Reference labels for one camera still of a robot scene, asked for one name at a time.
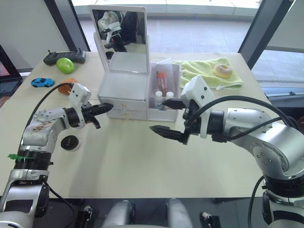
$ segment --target white table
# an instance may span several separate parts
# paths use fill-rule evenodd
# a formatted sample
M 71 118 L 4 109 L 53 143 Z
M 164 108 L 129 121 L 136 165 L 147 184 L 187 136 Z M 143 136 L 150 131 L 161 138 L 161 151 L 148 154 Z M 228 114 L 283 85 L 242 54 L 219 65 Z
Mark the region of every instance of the white table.
M 214 91 L 215 96 L 246 95 L 266 101 L 240 54 L 170 54 L 152 53 L 153 62 L 172 60 L 208 60 L 226 56 L 244 81 L 237 90 Z M 33 108 L 50 88 L 33 88 L 36 77 L 50 77 L 60 83 L 76 78 L 92 92 L 91 102 L 98 103 L 96 92 L 104 70 L 97 53 L 88 53 L 86 63 L 64 75 L 55 66 L 40 62 L 28 78 L 0 109 L 0 194 L 3 193 L 14 161 L 6 158 L 17 153 L 25 123 Z M 71 107 L 68 97 L 55 91 L 40 109 Z M 244 102 L 225 102 L 214 107 L 257 107 Z M 101 129 L 92 124 L 83 129 L 69 129 L 58 137 L 49 167 L 49 184 L 65 198 L 169 198 L 169 197 L 249 197 L 256 180 L 262 175 L 254 158 L 232 143 L 212 142 L 191 136 L 187 146 L 160 137 L 151 125 L 167 125 L 183 131 L 182 111 L 177 122 L 150 122 L 110 119 L 97 116 Z M 60 147 L 63 137 L 73 134 L 80 141 L 77 151 Z

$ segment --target green towel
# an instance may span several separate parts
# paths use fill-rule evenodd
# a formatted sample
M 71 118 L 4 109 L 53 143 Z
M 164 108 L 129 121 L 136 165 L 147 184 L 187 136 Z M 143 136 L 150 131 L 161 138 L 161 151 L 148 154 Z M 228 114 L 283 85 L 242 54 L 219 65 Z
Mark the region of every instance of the green towel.
M 220 90 L 223 88 L 239 88 L 243 81 L 236 74 L 229 60 L 225 57 L 208 61 L 173 61 L 181 66 L 180 86 L 183 88 L 193 77 L 201 75 L 210 88 Z M 213 68 L 217 64 L 225 64 L 232 68 L 230 78 L 220 78 L 213 73 Z

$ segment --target orange toy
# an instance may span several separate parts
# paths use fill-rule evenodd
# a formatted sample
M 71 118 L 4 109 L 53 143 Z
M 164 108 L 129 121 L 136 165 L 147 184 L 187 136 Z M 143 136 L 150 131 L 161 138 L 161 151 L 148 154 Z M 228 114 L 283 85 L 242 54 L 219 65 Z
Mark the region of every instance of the orange toy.
M 74 82 L 77 82 L 77 80 L 70 77 L 70 78 L 67 78 L 66 80 L 64 80 L 62 83 L 74 83 Z M 63 85 L 58 88 L 58 91 L 61 92 L 62 94 L 70 95 L 71 88 L 69 85 Z

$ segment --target black remote control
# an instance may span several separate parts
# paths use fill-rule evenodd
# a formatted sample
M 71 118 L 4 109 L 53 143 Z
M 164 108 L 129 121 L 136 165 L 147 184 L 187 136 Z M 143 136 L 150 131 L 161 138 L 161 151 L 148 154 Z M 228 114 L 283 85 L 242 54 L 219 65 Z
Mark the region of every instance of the black remote control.
M 70 52 L 50 52 L 49 50 L 48 52 L 49 54 L 43 59 L 43 62 L 49 66 L 54 65 L 60 58 L 68 58 L 75 63 L 85 63 L 86 60 L 86 52 L 81 49 Z

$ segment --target mirror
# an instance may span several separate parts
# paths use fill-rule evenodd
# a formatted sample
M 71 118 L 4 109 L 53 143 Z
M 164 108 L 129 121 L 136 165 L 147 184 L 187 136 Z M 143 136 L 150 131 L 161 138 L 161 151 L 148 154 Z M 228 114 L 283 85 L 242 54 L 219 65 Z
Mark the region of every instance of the mirror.
M 109 69 L 147 73 L 145 13 L 110 9 L 92 9 L 92 13 Z

